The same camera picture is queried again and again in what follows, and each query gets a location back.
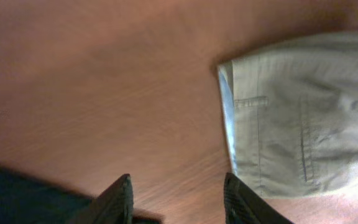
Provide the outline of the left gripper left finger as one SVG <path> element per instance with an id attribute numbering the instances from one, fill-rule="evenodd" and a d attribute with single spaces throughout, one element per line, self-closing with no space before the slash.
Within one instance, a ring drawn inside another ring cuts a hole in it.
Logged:
<path id="1" fill-rule="evenodd" d="M 68 224 L 131 224 L 134 197 L 131 176 L 124 174 L 86 208 L 70 218 Z"/>

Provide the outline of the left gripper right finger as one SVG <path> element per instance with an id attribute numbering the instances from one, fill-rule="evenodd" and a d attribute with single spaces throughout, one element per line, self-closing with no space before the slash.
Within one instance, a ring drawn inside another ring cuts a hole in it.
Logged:
<path id="1" fill-rule="evenodd" d="M 224 181 L 226 224 L 293 224 L 232 173 Z"/>

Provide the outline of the khaki green shorts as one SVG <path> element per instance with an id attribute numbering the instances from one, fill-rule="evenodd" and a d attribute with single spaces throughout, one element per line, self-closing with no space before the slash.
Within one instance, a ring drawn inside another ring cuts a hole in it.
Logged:
<path id="1" fill-rule="evenodd" d="M 273 44 L 218 77 L 232 171 L 257 195 L 358 189 L 358 31 Z"/>

